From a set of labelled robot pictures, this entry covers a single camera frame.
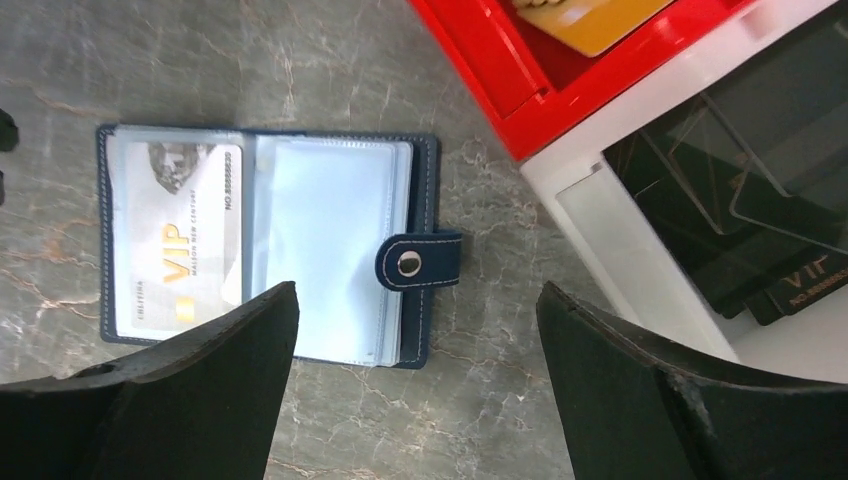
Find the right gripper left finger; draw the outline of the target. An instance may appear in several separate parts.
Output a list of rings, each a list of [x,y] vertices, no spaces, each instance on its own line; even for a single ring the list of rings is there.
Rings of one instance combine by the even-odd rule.
[[[260,479],[299,306],[281,283],[231,312],[58,379],[1,388],[5,479]]]

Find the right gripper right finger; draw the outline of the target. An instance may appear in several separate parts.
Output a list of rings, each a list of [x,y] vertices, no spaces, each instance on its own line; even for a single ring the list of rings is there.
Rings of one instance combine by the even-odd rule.
[[[847,388],[702,353],[547,283],[536,318],[579,479],[843,479]]]

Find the navy blue card holder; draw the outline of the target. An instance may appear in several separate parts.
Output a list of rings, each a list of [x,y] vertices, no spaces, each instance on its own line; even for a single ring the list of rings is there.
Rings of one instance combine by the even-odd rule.
[[[438,225],[435,135],[104,124],[95,138],[105,341],[148,346],[187,331],[164,340],[116,331],[126,143],[227,143],[243,152],[241,301],[230,310],[291,282],[300,308],[296,357],[426,364],[433,297],[457,284],[462,255],[461,234]]]

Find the silver VIP credit card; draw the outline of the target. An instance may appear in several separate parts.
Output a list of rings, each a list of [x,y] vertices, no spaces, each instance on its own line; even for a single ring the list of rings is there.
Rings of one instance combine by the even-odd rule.
[[[241,301],[237,144],[128,142],[116,264],[116,331],[164,340]]]

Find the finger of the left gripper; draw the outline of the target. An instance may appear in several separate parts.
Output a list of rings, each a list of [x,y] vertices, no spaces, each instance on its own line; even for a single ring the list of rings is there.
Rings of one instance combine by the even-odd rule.
[[[8,153],[19,145],[19,129],[13,117],[5,110],[0,110],[0,151]],[[6,201],[5,174],[0,171],[0,205]]]

